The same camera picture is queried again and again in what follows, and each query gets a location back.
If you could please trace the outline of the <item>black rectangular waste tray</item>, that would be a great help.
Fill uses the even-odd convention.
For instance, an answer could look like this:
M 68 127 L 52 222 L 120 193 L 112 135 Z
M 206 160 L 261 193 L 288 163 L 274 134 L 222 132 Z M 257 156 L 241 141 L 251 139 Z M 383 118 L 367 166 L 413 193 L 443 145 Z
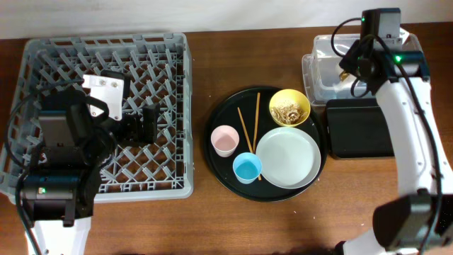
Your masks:
M 394 156 L 389 129 L 376 99 L 329 100 L 325 114 L 334 158 Z

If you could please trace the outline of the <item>snack wrapper waste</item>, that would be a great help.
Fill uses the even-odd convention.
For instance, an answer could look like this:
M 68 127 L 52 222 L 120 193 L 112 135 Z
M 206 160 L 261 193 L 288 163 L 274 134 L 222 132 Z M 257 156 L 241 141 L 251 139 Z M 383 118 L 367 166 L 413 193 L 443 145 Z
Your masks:
M 350 74 L 347 73 L 346 71 L 342 71 L 342 72 L 339 74 L 339 78 L 340 78 L 341 81 L 346 80 L 349 76 L 350 76 Z

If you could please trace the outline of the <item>grey plastic dishwasher rack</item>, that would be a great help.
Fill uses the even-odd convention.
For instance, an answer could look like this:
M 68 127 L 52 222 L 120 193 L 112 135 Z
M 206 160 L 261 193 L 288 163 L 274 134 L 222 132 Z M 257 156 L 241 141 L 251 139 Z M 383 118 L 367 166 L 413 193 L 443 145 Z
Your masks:
M 122 111 L 138 114 L 160 106 L 153 144 L 119 146 L 101 170 L 97 203 L 168 200 L 189 197 L 194 189 L 191 127 L 192 58 L 182 33 L 41 38 L 25 45 L 1 46 L 1 138 L 28 163 L 42 140 L 38 102 L 23 106 L 13 122 L 10 110 L 36 89 L 105 70 L 131 79 Z

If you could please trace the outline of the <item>food scraps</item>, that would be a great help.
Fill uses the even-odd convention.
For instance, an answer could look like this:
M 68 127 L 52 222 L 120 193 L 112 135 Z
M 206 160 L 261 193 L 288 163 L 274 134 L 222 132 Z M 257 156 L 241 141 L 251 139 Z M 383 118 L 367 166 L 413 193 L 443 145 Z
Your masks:
M 300 123 L 307 115 L 307 112 L 294 101 L 283 101 L 270 109 L 274 119 L 285 125 Z

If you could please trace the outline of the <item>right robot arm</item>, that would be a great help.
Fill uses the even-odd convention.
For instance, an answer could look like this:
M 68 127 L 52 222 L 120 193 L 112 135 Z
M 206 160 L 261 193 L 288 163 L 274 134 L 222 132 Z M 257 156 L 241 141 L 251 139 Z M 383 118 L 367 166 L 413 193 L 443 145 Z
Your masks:
M 371 230 L 336 245 L 337 254 L 422 254 L 452 243 L 452 168 L 431 105 L 421 51 L 402 48 L 399 8 L 362 12 L 361 33 L 340 68 L 376 97 L 389 129 L 399 197 L 375 209 Z

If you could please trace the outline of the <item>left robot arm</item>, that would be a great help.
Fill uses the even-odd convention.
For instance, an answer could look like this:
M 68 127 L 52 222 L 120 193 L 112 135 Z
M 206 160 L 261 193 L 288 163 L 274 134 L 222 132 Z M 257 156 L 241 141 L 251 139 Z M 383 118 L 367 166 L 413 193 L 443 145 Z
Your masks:
M 10 159 L 22 169 L 16 209 L 30 254 L 83 254 L 91 228 L 101 169 L 118 146 L 144 146 L 157 140 L 160 105 L 151 103 L 126 114 L 130 92 L 126 74 L 103 71 L 59 81 L 31 92 L 11 111 L 14 119 L 30 100 L 40 100 L 43 134 L 30 161 L 19 161 L 5 138 Z

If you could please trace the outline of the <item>yellow bowl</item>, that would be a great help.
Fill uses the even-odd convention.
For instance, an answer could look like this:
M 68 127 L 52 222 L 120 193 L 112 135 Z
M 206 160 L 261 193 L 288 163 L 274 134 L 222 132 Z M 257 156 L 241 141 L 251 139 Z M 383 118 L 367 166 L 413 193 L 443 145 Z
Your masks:
M 298 90 L 282 89 L 274 93 L 269 111 L 275 123 L 282 127 L 296 127 L 305 122 L 311 113 L 308 98 Z

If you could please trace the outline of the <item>clear plastic bin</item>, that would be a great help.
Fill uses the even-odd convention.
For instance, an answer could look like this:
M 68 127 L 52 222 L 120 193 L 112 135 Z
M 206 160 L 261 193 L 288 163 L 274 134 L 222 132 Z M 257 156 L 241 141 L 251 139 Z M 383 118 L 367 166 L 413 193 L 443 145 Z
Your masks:
M 359 34 L 336 35 L 334 45 L 339 53 L 345 54 L 359 38 Z M 423 51 L 414 34 L 408 35 L 403 50 Z M 311 106 L 324 107 L 329 100 L 353 98 L 350 88 L 355 77 L 348 76 L 345 81 L 340 80 L 340 73 L 343 71 L 338 65 L 340 60 L 331 48 L 331 35 L 317 35 L 314 38 L 311 54 L 302 58 L 305 94 Z M 355 86 L 355 95 L 359 96 L 365 90 L 366 84 L 359 81 Z

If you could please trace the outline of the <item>pink cup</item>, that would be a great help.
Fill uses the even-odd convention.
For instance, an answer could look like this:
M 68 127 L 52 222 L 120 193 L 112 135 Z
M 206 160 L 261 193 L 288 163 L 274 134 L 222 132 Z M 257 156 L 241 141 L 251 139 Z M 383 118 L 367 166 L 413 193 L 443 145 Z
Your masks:
M 239 145 L 238 132 L 229 125 L 216 127 L 211 134 L 211 144 L 220 157 L 231 156 Z

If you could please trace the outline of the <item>wooden chopstick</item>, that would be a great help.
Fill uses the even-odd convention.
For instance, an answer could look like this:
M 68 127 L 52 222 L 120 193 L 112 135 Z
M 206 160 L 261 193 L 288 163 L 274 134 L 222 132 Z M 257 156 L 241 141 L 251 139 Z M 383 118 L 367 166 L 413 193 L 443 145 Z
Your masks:
M 260 92 L 257 93 L 256 98 L 256 113 L 254 122 L 254 133 L 253 133 L 253 148 L 256 148 L 256 139 L 258 134 L 258 121 L 259 121 L 259 110 L 260 110 Z
M 250 139 L 249 139 L 249 136 L 248 136 L 248 132 L 247 132 L 247 129 L 246 129 L 245 122 L 244 122 L 244 120 L 243 120 L 243 116 L 242 116 L 242 113 L 241 113 L 241 109 L 238 107 L 238 108 L 237 108 L 237 111 L 238 111 L 238 113 L 239 113 L 239 118 L 240 118 L 240 121 L 241 121 L 241 125 L 242 125 L 242 128 L 243 128 L 243 133 L 244 133 L 244 135 L 245 135 L 245 138 L 246 138 L 246 141 L 247 141 L 247 145 L 248 145 L 249 151 L 250 151 L 250 153 L 253 154 L 253 153 L 254 153 L 254 152 L 253 152 L 253 148 L 252 148 L 252 145 L 251 145 L 251 141 L 250 141 Z M 260 174 L 258 175 L 258 180 L 259 180 L 259 181 L 262 181 L 262 178 L 261 178 L 261 175 L 260 175 Z

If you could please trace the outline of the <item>pale green plate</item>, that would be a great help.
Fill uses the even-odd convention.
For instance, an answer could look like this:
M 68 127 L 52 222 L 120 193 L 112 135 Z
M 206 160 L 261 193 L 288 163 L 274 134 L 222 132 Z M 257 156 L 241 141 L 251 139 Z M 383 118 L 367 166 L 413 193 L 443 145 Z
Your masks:
M 314 139 L 295 127 L 277 127 L 259 141 L 256 155 L 261 160 L 261 175 L 274 186 L 302 188 L 311 183 L 321 169 L 321 152 Z

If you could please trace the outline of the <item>round black tray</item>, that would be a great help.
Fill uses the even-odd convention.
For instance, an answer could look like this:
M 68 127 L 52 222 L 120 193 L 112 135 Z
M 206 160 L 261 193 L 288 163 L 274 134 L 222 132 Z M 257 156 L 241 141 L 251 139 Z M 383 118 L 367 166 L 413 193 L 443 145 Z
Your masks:
M 253 136 L 256 97 L 260 94 L 260 112 L 257 134 L 257 138 L 260 140 L 266 132 L 278 127 L 277 123 L 272 119 L 268 105 L 272 96 L 279 90 L 280 89 L 277 87 L 255 86 L 238 91 L 219 103 L 206 122 L 203 146 L 205 159 L 210 170 L 217 177 L 219 182 L 231 192 L 249 200 L 274 202 L 295 197 L 316 182 L 326 163 L 328 152 L 326 135 L 320 117 L 312 111 L 310 112 L 308 119 L 301 125 L 298 125 L 297 129 L 302 130 L 309 135 L 315 141 L 316 148 L 320 151 L 321 161 L 320 165 L 314 169 L 315 176 L 313 180 L 300 188 L 286 189 L 275 186 L 265 179 L 254 181 L 250 184 L 243 184 L 235 177 L 233 171 L 234 158 L 242 152 L 249 151 L 238 111 L 240 110 L 242 113 L 248 134 Z M 238 131 L 240 136 L 238 147 L 229 157 L 219 156 L 211 143 L 212 131 L 220 125 L 229 125 L 233 127 Z

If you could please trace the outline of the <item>blue cup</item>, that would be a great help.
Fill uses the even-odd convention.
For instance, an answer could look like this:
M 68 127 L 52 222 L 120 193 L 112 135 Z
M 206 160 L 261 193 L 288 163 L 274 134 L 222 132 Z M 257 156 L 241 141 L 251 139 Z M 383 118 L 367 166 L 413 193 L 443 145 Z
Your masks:
M 242 184 L 254 182 L 262 171 L 262 163 L 259 157 L 250 152 L 239 154 L 233 162 L 233 172 Z

